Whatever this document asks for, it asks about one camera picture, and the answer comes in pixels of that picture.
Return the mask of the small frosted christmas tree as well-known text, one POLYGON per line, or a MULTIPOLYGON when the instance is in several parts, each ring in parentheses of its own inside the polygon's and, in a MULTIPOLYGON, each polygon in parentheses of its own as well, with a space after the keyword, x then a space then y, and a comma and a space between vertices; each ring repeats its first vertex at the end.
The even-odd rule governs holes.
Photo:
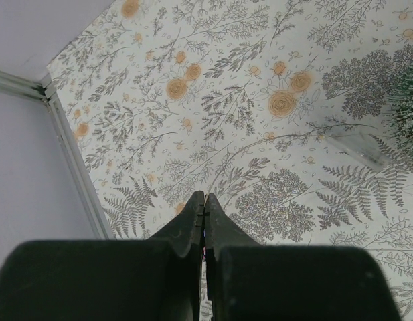
POLYGON ((388 102, 392 109, 390 126, 394 127, 401 148, 413 153, 413 62, 394 78, 388 102))

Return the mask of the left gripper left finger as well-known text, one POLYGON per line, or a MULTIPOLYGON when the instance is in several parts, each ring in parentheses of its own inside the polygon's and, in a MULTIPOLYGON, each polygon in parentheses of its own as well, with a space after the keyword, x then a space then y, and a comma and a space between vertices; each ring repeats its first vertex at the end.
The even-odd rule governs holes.
POLYGON ((41 240, 0 269, 0 320, 198 320, 204 193, 146 240, 41 240))

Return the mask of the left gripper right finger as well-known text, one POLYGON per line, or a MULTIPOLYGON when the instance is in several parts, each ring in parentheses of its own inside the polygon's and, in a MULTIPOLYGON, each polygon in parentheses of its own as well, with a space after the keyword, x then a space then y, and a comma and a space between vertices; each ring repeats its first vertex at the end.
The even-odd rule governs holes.
POLYGON ((358 247, 260 245, 205 202, 214 320, 399 320, 381 268, 358 247))

